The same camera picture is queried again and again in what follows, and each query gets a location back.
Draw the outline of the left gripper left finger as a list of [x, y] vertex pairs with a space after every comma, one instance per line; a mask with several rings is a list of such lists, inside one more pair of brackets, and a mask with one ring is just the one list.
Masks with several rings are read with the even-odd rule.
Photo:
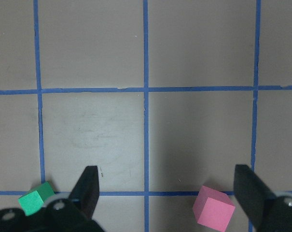
[[91, 219], [99, 199], [99, 176], [97, 166], [86, 166], [69, 197], [74, 205]]

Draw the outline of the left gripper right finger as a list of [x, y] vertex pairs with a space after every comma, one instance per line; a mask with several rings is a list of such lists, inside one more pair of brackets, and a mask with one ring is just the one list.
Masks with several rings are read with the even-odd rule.
[[234, 171], [234, 195], [255, 229], [259, 229], [277, 196], [246, 164]]

